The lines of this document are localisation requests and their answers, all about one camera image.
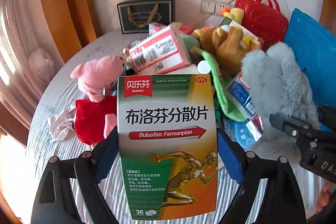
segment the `plastic bag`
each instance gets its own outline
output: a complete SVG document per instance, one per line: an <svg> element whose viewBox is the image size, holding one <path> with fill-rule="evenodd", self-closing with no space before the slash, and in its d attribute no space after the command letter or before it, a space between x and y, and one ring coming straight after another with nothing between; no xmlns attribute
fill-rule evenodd
<svg viewBox="0 0 336 224"><path fill-rule="evenodd" d="M54 77L54 62L42 48L37 48L28 58L33 73L46 85Z"/></svg>

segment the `red arrow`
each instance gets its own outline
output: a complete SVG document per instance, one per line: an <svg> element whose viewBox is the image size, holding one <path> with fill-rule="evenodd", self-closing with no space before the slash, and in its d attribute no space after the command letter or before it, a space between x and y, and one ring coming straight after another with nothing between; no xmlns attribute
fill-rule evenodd
<svg viewBox="0 0 336 224"><path fill-rule="evenodd" d="M201 138L207 130L199 126L175 130L132 131L128 134L131 140L155 140L198 136Z"/></svg>

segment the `brown teddy bear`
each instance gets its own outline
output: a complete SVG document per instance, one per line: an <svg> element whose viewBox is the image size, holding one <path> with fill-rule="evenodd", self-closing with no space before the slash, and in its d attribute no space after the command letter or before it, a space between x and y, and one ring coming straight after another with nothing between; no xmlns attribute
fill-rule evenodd
<svg viewBox="0 0 336 224"><path fill-rule="evenodd" d="M221 27L209 28L205 32L195 30L192 35L199 39L203 50L216 57L224 74L238 74L243 57L250 51L261 49L259 41L249 35L243 37L243 30L236 27L231 27L229 32Z"/></svg>

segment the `electrical outlet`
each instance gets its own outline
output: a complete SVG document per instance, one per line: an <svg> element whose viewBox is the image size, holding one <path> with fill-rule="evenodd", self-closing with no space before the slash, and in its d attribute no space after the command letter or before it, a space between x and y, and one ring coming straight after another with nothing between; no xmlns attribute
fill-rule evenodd
<svg viewBox="0 0 336 224"><path fill-rule="evenodd" d="M232 9L232 4L217 0L201 0L201 13L203 14L222 16L219 12L223 7Z"/></svg>
<svg viewBox="0 0 336 224"><path fill-rule="evenodd" d="M216 10L215 10L215 16L222 16L219 12L223 7L227 7L229 9L233 8L233 5L231 3L227 2L221 2L221 1L216 1Z"/></svg>
<svg viewBox="0 0 336 224"><path fill-rule="evenodd" d="M214 15L217 2L215 0L201 0L201 13Z"/></svg>

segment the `metal screw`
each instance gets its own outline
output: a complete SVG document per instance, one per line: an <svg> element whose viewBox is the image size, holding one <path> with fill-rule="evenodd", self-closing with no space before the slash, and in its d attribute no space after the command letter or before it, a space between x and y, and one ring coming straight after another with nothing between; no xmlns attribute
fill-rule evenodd
<svg viewBox="0 0 336 224"><path fill-rule="evenodd" d="M91 151L85 151L83 154L82 154L82 157L83 158L90 158L91 157Z"/></svg>
<svg viewBox="0 0 336 224"><path fill-rule="evenodd" d="M311 147L311 148L316 148L316 147L317 147L317 143L315 143L315 142L310 142L310 147Z"/></svg>
<svg viewBox="0 0 336 224"><path fill-rule="evenodd" d="M255 157L255 153L253 153L252 151L247 151L246 156L250 159L253 159Z"/></svg>
<svg viewBox="0 0 336 224"><path fill-rule="evenodd" d="M280 157L280 162L282 162L283 164L285 164L287 162L287 159L285 157Z"/></svg>
<svg viewBox="0 0 336 224"><path fill-rule="evenodd" d="M51 162L52 164L54 162L56 162L58 160L58 157L57 156L52 156L50 159L49 159L49 162Z"/></svg>

